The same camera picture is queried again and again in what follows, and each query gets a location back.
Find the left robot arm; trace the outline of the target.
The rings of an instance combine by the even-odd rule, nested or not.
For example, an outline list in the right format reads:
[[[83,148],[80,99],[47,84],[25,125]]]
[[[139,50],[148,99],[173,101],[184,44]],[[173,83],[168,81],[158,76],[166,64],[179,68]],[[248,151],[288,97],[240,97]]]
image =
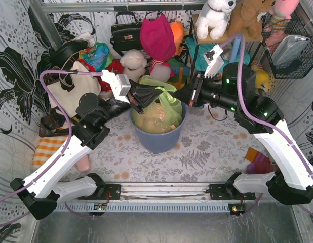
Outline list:
[[[96,173],[89,173],[72,182],[61,183],[60,179],[107,137],[110,129],[105,126],[106,122],[130,108],[143,113],[163,92],[158,86],[136,82],[130,82],[130,85],[125,95],[129,102],[115,98],[105,101],[94,93],[83,94],[76,109],[81,119],[72,127],[66,141],[39,169],[24,179],[15,178],[10,183],[37,220],[50,215],[59,204],[73,199],[109,199],[106,184]]]

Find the green trash bag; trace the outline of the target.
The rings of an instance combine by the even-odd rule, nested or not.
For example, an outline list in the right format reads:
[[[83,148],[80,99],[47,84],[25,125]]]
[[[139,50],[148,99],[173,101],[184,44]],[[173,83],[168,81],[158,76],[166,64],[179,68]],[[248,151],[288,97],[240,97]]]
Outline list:
[[[172,97],[170,93],[174,93],[177,90],[174,86],[162,86],[156,85],[157,89],[161,92],[158,99],[152,102],[147,108],[144,109],[144,113],[152,113],[155,115],[165,115],[165,120],[171,120],[175,116],[180,116],[183,121],[182,115],[182,103],[176,98]]]

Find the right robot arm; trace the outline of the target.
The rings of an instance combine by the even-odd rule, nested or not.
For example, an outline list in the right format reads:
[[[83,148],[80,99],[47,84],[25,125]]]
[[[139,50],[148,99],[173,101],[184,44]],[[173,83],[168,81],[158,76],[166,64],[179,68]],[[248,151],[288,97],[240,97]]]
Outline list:
[[[232,112],[235,122],[261,142],[278,166],[275,172],[234,173],[225,183],[229,197],[261,193],[285,205],[308,204],[313,200],[313,166],[291,136],[276,103],[255,93],[255,78],[248,65],[229,63],[220,84],[196,73],[173,97],[190,107],[209,104]]]

